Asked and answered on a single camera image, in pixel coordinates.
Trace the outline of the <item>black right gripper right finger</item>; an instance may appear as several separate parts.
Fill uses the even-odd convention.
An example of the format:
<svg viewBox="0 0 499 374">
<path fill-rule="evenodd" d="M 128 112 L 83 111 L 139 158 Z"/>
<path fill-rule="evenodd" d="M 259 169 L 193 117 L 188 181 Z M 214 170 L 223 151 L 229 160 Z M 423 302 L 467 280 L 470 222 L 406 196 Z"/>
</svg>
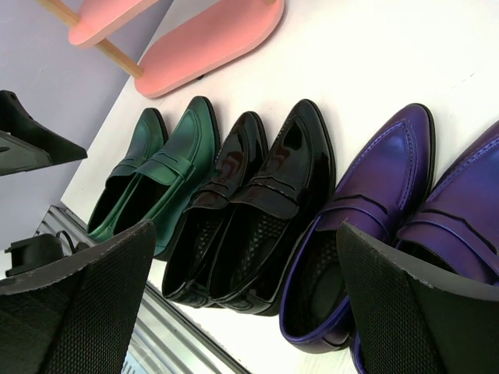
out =
<svg viewBox="0 0 499 374">
<path fill-rule="evenodd" d="M 498 288 L 443 270 L 344 223 L 338 256 L 361 373 L 496 373 Z"/>
</svg>

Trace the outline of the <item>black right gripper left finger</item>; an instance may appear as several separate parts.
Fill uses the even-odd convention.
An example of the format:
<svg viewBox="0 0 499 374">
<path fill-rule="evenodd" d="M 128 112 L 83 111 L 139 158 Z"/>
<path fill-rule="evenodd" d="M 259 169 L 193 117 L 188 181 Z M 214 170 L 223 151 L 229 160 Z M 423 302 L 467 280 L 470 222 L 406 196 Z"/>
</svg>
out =
<svg viewBox="0 0 499 374">
<path fill-rule="evenodd" d="M 156 233 L 141 221 L 105 242 L 1 282 L 4 373 L 118 373 L 135 323 Z"/>
</svg>

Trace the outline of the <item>purple loafer shoe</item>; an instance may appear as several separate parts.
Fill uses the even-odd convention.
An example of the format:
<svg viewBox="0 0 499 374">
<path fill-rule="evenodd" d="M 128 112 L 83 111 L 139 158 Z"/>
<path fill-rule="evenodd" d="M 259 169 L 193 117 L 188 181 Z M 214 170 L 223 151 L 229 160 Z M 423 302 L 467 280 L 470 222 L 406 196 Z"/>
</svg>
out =
<svg viewBox="0 0 499 374">
<path fill-rule="evenodd" d="M 498 127 L 442 175 L 389 245 L 443 270 L 498 288 Z"/>
<path fill-rule="evenodd" d="M 367 142 L 296 245 L 279 311 L 285 340 L 320 354 L 349 344 L 356 322 L 339 255 L 358 240 L 392 243 L 434 179 L 435 127 L 423 104 L 404 106 Z"/>
</svg>

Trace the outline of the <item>green loafer shoe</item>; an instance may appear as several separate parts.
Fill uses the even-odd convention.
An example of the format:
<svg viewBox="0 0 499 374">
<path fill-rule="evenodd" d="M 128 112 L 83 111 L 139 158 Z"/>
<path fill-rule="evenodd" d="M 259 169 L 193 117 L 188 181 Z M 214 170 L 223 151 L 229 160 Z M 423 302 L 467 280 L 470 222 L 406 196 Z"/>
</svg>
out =
<svg viewBox="0 0 499 374">
<path fill-rule="evenodd" d="M 195 96 L 168 135 L 164 146 L 136 169 L 138 182 L 113 231 L 117 235 L 139 221 L 152 221 L 157 236 L 154 257 L 161 261 L 182 212 L 211 174 L 221 147 L 216 114 L 209 99 Z"/>
<path fill-rule="evenodd" d="M 165 122 L 156 108 L 145 108 L 135 126 L 124 158 L 112 169 L 87 225 L 96 242 L 111 238 L 118 215 L 138 182 L 136 169 L 142 166 L 169 138 Z"/>
</svg>

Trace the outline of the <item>black patent loafer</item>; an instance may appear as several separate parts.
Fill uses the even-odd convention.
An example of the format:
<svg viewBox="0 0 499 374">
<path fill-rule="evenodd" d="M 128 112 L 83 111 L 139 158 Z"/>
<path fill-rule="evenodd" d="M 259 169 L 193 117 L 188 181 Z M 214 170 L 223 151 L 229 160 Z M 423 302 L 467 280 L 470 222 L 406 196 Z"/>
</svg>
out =
<svg viewBox="0 0 499 374">
<path fill-rule="evenodd" d="M 296 243 L 331 196 L 336 163 L 319 107 L 310 99 L 289 112 L 259 171 L 237 192 L 207 279 L 219 308 L 278 314 Z"/>
<path fill-rule="evenodd" d="M 199 308 L 211 303 L 207 278 L 235 205 L 233 196 L 259 171 L 268 154 L 264 124 L 254 111 L 242 113 L 196 189 L 165 250 L 163 296 Z"/>
</svg>

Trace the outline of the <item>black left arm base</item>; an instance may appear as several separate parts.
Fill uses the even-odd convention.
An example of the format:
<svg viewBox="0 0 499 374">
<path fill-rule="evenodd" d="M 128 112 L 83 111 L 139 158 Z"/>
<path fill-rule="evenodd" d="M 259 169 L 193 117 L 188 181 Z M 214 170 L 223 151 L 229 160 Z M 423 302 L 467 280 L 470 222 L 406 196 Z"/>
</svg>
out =
<svg viewBox="0 0 499 374">
<path fill-rule="evenodd" d="M 70 256 L 90 247 L 85 242 L 78 242 L 74 245 L 69 233 L 64 230 L 58 231 L 55 235 L 42 234 L 13 242 L 5 250 L 5 253 L 11 255 L 12 264 L 5 275 L 13 277 L 63 259 L 65 257 L 64 244 L 69 247 Z"/>
</svg>

